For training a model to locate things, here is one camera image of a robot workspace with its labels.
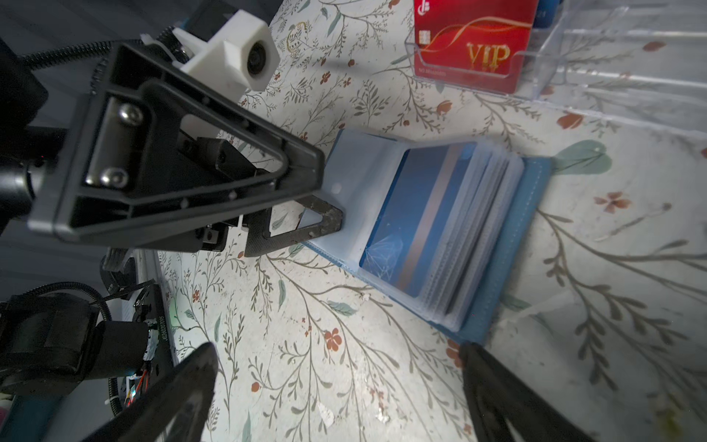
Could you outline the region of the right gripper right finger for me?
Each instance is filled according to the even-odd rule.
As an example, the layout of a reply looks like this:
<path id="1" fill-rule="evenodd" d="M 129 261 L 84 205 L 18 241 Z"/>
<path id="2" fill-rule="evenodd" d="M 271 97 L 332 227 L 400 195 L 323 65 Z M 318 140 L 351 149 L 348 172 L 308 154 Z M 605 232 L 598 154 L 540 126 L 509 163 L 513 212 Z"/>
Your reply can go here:
<path id="1" fill-rule="evenodd" d="M 479 441 L 589 441 L 481 345 L 460 346 L 463 388 Z"/>

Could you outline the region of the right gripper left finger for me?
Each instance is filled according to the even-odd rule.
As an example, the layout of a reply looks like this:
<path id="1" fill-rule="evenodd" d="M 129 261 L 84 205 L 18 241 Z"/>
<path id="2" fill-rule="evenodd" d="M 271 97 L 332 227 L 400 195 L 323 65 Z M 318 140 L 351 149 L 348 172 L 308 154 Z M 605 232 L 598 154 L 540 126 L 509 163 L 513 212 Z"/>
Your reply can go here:
<path id="1" fill-rule="evenodd" d="M 199 441 L 215 397 L 218 357 L 204 343 L 88 441 Z"/>

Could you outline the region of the clear acrylic organizer box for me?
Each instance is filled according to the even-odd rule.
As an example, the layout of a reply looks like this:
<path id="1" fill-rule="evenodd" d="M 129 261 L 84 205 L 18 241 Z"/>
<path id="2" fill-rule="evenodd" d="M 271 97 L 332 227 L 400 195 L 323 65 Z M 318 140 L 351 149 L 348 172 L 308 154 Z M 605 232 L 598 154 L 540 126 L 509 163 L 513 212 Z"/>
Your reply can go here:
<path id="1" fill-rule="evenodd" d="M 703 140 L 706 5 L 563 1 L 552 27 L 532 28 L 516 92 L 489 93 Z"/>

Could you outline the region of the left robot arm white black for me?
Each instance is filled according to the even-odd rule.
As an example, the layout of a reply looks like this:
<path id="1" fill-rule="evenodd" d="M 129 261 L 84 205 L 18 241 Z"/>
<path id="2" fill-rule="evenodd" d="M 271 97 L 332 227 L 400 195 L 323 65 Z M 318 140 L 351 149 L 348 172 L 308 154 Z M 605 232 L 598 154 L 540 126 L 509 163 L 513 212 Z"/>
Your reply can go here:
<path id="1" fill-rule="evenodd" d="M 307 237 L 272 237 L 267 211 L 311 202 L 322 152 L 144 47 L 112 44 L 70 127 L 33 125 L 47 98 L 29 62 L 3 46 L 3 222 L 23 218 L 59 241 L 108 247 L 106 263 L 133 248 L 222 250 L 238 217 L 260 252 Z M 64 396 L 86 379 L 130 375 L 150 338 L 144 323 L 113 320 L 87 285 L 16 295 L 1 305 L 1 390 Z"/>

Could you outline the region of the blue leather card holder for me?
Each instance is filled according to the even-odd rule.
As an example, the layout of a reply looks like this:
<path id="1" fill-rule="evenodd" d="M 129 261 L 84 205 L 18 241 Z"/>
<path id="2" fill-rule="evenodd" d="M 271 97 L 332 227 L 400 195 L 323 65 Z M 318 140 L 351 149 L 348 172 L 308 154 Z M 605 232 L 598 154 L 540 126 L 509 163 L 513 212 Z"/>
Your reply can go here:
<path id="1" fill-rule="evenodd" d="M 308 245 L 459 341 L 483 343 L 552 161 L 490 139 L 342 130 L 319 196 L 342 228 Z"/>

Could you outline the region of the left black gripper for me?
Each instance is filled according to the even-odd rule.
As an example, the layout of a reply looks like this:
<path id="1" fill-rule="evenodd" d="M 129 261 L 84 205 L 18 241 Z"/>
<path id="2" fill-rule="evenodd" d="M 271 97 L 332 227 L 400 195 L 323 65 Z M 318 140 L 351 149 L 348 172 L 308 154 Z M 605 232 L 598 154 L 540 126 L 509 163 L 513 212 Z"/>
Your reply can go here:
<path id="1" fill-rule="evenodd" d="M 246 174 L 232 143 L 184 137 L 188 118 L 233 134 L 279 167 Z M 68 243 L 221 252 L 245 215 L 244 256 L 259 257 L 341 230 L 342 209 L 310 195 L 323 171 L 313 145 L 123 43 L 110 53 L 97 92 L 77 106 L 28 226 Z M 272 217 L 269 207 L 295 199 Z"/>

